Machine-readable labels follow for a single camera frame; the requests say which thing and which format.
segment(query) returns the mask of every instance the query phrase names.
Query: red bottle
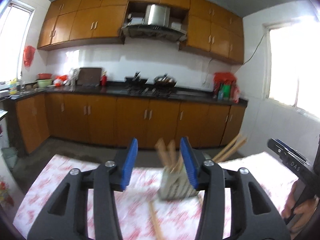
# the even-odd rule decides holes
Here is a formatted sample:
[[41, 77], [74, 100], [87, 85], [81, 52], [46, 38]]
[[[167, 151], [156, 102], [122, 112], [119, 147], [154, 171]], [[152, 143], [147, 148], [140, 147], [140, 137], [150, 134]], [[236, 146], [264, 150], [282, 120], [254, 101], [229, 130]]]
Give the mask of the red bottle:
[[102, 85], [103, 87], [105, 87], [106, 84], [107, 84], [107, 72], [104, 71], [104, 72], [103, 72], [102, 79], [101, 79], [101, 85]]

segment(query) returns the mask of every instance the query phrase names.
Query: stainless steel range hood duct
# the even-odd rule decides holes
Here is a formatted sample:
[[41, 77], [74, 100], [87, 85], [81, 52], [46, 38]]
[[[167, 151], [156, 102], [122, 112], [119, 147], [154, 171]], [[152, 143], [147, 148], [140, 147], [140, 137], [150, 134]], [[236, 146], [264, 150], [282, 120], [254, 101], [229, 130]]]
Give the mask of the stainless steel range hood duct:
[[122, 27], [125, 36], [132, 38], [155, 38], [169, 41], [183, 41], [186, 32], [169, 27], [170, 8], [149, 4], [141, 24], [127, 24]]

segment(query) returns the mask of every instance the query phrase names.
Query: screw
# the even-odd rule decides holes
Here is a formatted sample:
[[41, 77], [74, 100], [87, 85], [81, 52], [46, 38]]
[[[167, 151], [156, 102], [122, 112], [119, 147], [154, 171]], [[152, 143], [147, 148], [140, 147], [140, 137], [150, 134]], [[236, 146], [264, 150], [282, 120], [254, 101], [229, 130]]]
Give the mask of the screw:
[[203, 164], [204, 164], [204, 166], [210, 167], [210, 166], [213, 166], [213, 165], [214, 165], [214, 162], [213, 162], [212, 160], [205, 160], [205, 161], [203, 162]]
[[114, 161], [107, 161], [105, 164], [104, 164], [106, 167], [113, 167], [116, 165], [116, 163]]
[[249, 173], [248, 169], [246, 169], [246, 168], [240, 168], [239, 171], [241, 174], [248, 174]]
[[77, 175], [77, 174], [79, 174], [79, 172], [80, 172], [79, 169], [72, 169], [72, 170], [70, 171], [70, 174], [71, 174], [71, 175]]

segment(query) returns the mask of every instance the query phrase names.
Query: dark floor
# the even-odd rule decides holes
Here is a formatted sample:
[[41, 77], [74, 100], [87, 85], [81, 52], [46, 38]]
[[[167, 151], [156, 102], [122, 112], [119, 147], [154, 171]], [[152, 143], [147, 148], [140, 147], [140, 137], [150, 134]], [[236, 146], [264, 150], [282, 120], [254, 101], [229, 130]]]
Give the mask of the dark floor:
[[[206, 149], [203, 150], [203, 152], [213, 158], [220, 150], [221, 148]], [[108, 160], [112, 160], [116, 152], [116, 149], [48, 138], [30, 156], [19, 158], [12, 170], [12, 174], [23, 193], [26, 193], [42, 169], [55, 154], [64, 155], [81, 161], [104, 163]], [[241, 155], [235, 153], [230, 159], [241, 157]], [[163, 166], [155, 151], [140, 150], [137, 155], [135, 167], [161, 168]]]

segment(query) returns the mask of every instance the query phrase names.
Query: red and white tablecloth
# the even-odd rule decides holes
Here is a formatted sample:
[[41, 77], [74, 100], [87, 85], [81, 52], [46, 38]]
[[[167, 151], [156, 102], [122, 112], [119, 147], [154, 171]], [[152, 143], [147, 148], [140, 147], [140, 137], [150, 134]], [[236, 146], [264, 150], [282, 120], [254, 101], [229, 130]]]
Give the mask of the red and white tablecloth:
[[[246, 167], [261, 184], [279, 212], [282, 211], [293, 182], [297, 177], [268, 153], [220, 163], [222, 168], [237, 171]], [[40, 210], [58, 184], [72, 168], [95, 169], [96, 163], [82, 162], [55, 155], [33, 183], [15, 216], [13, 224], [27, 238]], [[166, 240], [194, 240], [201, 215], [198, 197], [163, 202], [157, 197], [162, 169], [135, 168], [124, 192], [115, 192], [116, 207], [124, 240], [154, 240], [148, 201], [154, 201], [161, 231]], [[88, 194], [88, 236], [95, 239], [93, 191]], [[224, 238], [230, 235], [231, 201], [226, 189]]]

